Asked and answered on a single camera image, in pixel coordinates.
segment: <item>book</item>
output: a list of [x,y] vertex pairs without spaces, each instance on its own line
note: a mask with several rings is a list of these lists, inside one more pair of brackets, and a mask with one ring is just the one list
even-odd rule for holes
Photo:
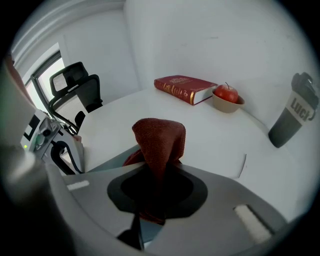
[[175,96],[191,105],[196,105],[212,96],[214,82],[184,75],[172,75],[154,80],[154,87]]

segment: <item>white table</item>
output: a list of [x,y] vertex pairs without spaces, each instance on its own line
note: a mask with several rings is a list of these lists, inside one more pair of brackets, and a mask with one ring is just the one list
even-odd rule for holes
[[296,208],[297,165],[286,147],[275,148],[266,128],[242,109],[222,113],[212,106],[211,98],[191,106],[150,88],[87,114],[79,131],[86,172],[135,146],[132,126],[142,118],[173,120],[185,126],[183,164],[236,179],[287,220],[300,213]]

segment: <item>black chair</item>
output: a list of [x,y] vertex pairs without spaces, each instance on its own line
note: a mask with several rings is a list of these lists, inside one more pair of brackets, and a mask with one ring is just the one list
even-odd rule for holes
[[100,98],[100,81],[96,74],[88,75],[82,62],[71,64],[50,77],[50,87],[54,98],[49,102],[49,112],[69,125],[74,133],[85,118],[83,111],[80,111],[74,118],[76,124],[71,122],[57,112],[61,106],[68,104],[68,101],[76,96],[89,113],[102,106]]

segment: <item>towel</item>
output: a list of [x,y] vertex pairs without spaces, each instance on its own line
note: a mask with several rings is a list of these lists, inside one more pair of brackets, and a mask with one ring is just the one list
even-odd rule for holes
[[184,154],[186,129],[183,124],[164,119],[145,118],[136,122],[132,130],[140,149],[130,155],[123,166],[145,161],[155,186],[152,196],[140,205],[140,217],[158,224],[165,221],[162,198],[166,165],[180,163]]

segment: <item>bowl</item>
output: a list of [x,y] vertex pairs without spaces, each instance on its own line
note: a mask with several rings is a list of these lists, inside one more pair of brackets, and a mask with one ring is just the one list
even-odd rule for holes
[[224,100],[214,94],[215,90],[212,90],[212,101],[213,106],[224,113],[233,113],[238,108],[245,105],[245,100],[238,95],[238,100],[236,103],[232,103],[230,101]]

